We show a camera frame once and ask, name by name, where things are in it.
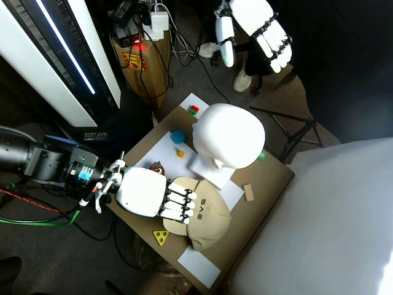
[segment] white robotic hand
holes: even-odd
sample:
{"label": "white robotic hand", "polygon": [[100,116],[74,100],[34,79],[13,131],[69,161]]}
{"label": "white robotic hand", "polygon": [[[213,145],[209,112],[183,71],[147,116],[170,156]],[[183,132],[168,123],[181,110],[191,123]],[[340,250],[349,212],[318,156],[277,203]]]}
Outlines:
{"label": "white robotic hand", "polygon": [[230,15],[255,38],[275,73],[287,66],[292,57],[290,39],[266,0],[231,0],[229,4],[223,0],[214,14],[217,17],[216,36],[226,66],[232,66],[234,60],[232,40],[235,34]]}
{"label": "white robotic hand", "polygon": [[188,224],[197,198],[196,193],[149,169],[128,167],[116,194],[117,202],[127,211],[141,216],[177,220]]}

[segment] gray floor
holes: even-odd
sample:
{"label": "gray floor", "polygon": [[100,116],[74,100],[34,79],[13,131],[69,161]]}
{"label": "gray floor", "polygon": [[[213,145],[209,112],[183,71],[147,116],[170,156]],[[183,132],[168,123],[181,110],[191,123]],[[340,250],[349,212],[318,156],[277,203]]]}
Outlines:
{"label": "gray floor", "polygon": [[[193,10],[178,1],[176,22],[179,30],[192,44],[196,42],[199,26]],[[223,63],[211,67],[209,60],[203,60],[214,83],[234,105],[248,108],[258,106],[272,111],[283,112],[299,117],[309,116],[305,100],[305,91],[301,82],[296,78],[282,87],[279,83],[290,71],[290,66],[282,73],[265,78],[263,90],[258,97],[253,97],[249,91],[236,93],[232,90],[233,78],[241,65],[241,55],[233,68],[226,68]],[[216,92],[199,61],[194,61],[189,67],[183,68],[173,58],[171,71],[174,88],[169,89],[157,118],[164,118],[189,93],[194,93],[208,104],[223,103],[225,100]],[[274,153],[280,153],[285,143],[285,137],[272,120],[261,113],[253,112],[264,124],[267,136],[267,148]],[[300,128],[289,120],[283,120],[290,132]],[[322,140],[326,146],[338,144],[338,141],[327,130],[319,127]],[[39,128],[35,136],[42,136]],[[299,144],[294,152],[314,148],[308,144]],[[1,183],[10,183],[6,175],[0,175]],[[42,197],[57,206],[70,206],[65,199],[46,194],[41,190],[29,191],[31,195]],[[0,209],[0,214],[8,216],[41,217],[42,210],[27,203],[13,200]],[[105,210],[98,216],[93,209],[87,208],[77,222],[90,233],[103,237],[111,224],[112,213]],[[116,228],[120,247],[127,259],[131,259],[133,233],[126,225],[120,223]],[[179,294],[184,294],[189,287],[179,276],[159,275],[134,270],[128,267],[115,250],[114,239],[110,237],[105,242],[89,239],[75,227],[44,228],[28,226],[1,225],[2,243],[0,243],[0,259],[19,256],[22,258],[22,270],[15,282],[14,294],[27,295],[33,292],[49,294],[113,294],[105,286],[104,281],[110,280],[125,294],[175,294],[170,290],[177,288]]]}

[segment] white sneaker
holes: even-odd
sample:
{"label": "white sneaker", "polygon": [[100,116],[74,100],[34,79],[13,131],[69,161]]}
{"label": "white sneaker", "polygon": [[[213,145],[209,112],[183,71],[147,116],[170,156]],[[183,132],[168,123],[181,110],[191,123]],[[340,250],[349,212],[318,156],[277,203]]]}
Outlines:
{"label": "white sneaker", "polygon": [[235,77],[235,80],[233,81],[234,91],[244,92],[251,85],[252,76],[248,76],[244,68],[245,64],[243,64],[243,67],[241,68],[239,74]]}
{"label": "white sneaker", "polygon": [[211,58],[213,53],[220,50],[220,47],[213,42],[203,43],[199,48],[199,55],[205,58]]}

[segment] mannequin head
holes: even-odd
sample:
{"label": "mannequin head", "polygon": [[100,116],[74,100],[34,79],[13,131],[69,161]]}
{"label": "mannequin head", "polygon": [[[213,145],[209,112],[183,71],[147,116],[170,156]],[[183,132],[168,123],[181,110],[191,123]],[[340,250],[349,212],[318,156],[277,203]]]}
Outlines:
{"label": "mannequin head", "polygon": [[197,153],[217,169],[247,167],[265,144],[262,123],[250,112],[225,103],[213,104],[193,126]]}

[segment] baseball cap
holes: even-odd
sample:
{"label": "baseball cap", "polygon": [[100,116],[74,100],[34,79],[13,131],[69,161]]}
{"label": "baseball cap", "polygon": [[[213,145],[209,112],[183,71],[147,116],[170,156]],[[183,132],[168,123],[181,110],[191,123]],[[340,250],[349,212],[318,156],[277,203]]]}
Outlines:
{"label": "baseball cap", "polygon": [[229,227],[231,215],[227,204],[214,186],[207,180],[198,181],[178,177],[174,183],[193,190],[197,194],[194,215],[189,224],[163,219],[167,231],[176,235],[187,235],[196,251],[202,251],[218,241]]}

